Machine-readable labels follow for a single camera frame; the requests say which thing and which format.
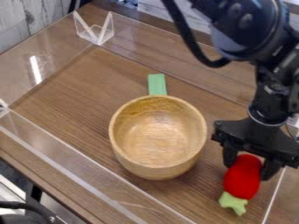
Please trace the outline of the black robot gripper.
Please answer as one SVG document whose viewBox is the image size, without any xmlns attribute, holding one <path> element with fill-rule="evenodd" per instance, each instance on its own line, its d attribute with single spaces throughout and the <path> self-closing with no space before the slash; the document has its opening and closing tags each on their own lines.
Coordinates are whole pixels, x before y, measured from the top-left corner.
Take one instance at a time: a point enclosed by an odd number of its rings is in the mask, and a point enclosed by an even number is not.
<svg viewBox="0 0 299 224">
<path fill-rule="evenodd" d="M 268 181 L 281 166 L 299 167 L 299 143 L 279 127 L 265 126 L 251 118 L 217 120 L 211 139 L 223 147 L 223 164 L 231 167 L 240 151 L 265 159 L 260 179 Z"/>
</svg>

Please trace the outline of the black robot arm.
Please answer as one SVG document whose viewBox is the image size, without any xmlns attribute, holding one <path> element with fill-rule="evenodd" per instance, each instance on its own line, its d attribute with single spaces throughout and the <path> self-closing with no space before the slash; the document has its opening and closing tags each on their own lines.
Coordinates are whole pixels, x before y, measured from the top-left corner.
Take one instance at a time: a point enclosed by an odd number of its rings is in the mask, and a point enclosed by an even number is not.
<svg viewBox="0 0 299 224">
<path fill-rule="evenodd" d="M 264 159 L 260 179 L 267 181 L 283 167 L 299 167 L 299 143 L 281 131 L 299 114 L 299 31 L 281 0 L 191 0 L 191 7 L 209 21 L 212 44 L 223 57 L 255 67 L 247 118 L 217 120 L 212 139 L 223 147 L 227 167 L 241 151 Z"/>
</svg>

